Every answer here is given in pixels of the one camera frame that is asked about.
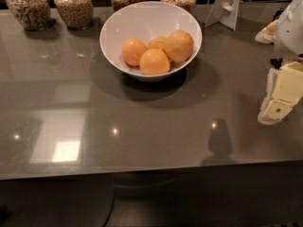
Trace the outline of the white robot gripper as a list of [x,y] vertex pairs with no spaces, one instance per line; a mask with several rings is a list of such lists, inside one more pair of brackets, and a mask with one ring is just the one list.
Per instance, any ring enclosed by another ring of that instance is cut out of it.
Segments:
[[303,97],[303,0],[293,0],[278,20],[264,27],[255,37],[261,44],[274,42],[274,50],[287,60],[267,75],[266,97],[260,106],[258,122],[281,122]]

